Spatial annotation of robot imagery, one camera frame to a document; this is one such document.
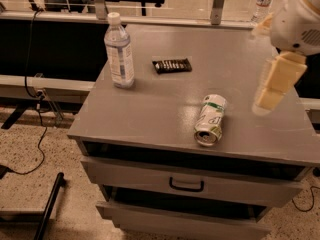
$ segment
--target speckled floor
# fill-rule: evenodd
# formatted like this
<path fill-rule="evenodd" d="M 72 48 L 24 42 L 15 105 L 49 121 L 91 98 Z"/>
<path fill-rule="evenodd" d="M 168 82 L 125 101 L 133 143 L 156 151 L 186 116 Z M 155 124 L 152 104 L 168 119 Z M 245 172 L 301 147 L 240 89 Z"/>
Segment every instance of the speckled floor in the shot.
<path fill-rule="evenodd" d="M 172 5 L 173 7 L 179 6 L 178 2 L 181 2 L 180 0 L 167 1 L 168 6 Z M 206 17 L 211 0 L 194 1 L 199 5 L 196 8 L 205 12 L 199 17 Z M 275 0 L 273 9 L 276 8 L 277 2 L 278 0 Z M 252 3 L 254 0 L 226 0 L 224 19 L 235 19 L 235 17 L 238 17 L 238 20 L 249 19 L 252 14 Z M 156 11 L 149 10 L 148 13 L 155 15 Z M 11 108 L 0 107 L 0 125 L 11 112 Z M 103 196 L 97 186 L 90 184 L 80 164 L 82 154 L 75 141 L 67 137 L 73 115 L 66 114 L 58 128 L 54 127 L 52 114 L 46 113 L 42 116 L 43 124 L 48 126 L 48 131 L 41 143 L 41 149 L 45 153 L 44 163 L 31 174 L 22 176 L 7 173 L 0 180 L 0 210 L 43 210 L 57 173 L 63 172 L 67 184 L 60 191 L 44 239 L 181 239 L 122 231 L 115 228 L 110 221 L 102 220 L 95 209 L 95 203 L 97 200 L 103 200 Z M 32 110 L 24 113 L 9 130 L 1 129 L 0 164 L 7 165 L 19 172 L 34 168 L 42 158 L 37 145 L 43 131 L 44 127 L 40 126 L 38 114 Z M 304 190 L 295 198 L 295 202 L 301 209 L 308 209 L 312 204 L 310 186 L 320 187 L 320 178 L 316 178 L 310 173 L 303 183 Z M 260 222 L 272 228 L 272 233 L 263 240 L 318 240 L 320 237 L 320 190 L 315 189 L 314 193 L 315 206 L 310 212 L 298 211 L 292 202 L 281 209 L 272 209 Z M 37 225 L 33 223 L 0 223 L 0 240 L 33 239 L 36 229 Z"/>

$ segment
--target desk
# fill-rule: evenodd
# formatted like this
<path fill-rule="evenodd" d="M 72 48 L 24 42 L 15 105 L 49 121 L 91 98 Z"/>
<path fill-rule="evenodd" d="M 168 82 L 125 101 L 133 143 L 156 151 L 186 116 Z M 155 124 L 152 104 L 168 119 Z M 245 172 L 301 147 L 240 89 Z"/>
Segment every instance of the desk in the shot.
<path fill-rule="evenodd" d="M 68 135 L 106 200 L 103 218 L 123 229 L 197 239 L 261 239 L 271 207 L 300 192 L 319 166 L 320 141 L 294 90 L 274 113 L 251 104 L 268 39 L 247 30 L 130 25 L 135 85 L 113 87 L 106 64 Z M 192 72 L 158 75 L 151 61 L 188 57 Z M 193 137 L 204 96 L 229 102 L 212 148 Z"/>

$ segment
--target green and white can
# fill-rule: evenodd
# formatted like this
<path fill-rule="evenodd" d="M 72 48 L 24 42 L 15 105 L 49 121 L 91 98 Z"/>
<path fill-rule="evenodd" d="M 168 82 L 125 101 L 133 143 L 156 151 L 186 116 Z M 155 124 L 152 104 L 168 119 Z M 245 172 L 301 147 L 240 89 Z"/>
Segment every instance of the green and white can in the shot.
<path fill-rule="evenodd" d="M 210 147 L 222 137 L 221 123 L 227 100 L 218 94 L 210 94 L 204 97 L 202 105 L 194 137 L 200 145 Z"/>

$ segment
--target background bottle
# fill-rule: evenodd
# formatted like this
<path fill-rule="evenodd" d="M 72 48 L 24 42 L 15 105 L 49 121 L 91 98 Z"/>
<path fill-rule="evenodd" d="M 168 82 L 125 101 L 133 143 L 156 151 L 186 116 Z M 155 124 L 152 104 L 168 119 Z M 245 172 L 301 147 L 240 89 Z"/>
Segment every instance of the background bottle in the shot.
<path fill-rule="evenodd" d="M 253 13 L 251 22 L 259 23 L 268 14 L 272 0 L 257 0 L 256 10 Z"/>
<path fill-rule="evenodd" d="M 104 37 L 111 77 L 115 86 L 129 88 L 134 82 L 130 36 L 121 25 L 120 14 L 108 14 L 109 28 Z"/>

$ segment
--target white bottle cap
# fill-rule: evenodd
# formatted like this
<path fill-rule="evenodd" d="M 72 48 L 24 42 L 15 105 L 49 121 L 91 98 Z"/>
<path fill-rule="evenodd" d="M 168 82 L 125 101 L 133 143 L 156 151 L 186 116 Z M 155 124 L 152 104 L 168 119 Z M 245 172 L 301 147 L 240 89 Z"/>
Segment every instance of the white bottle cap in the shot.
<path fill-rule="evenodd" d="M 120 14 L 117 12 L 110 12 L 108 14 L 108 22 L 110 25 L 119 25 L 121 23 Z"/>

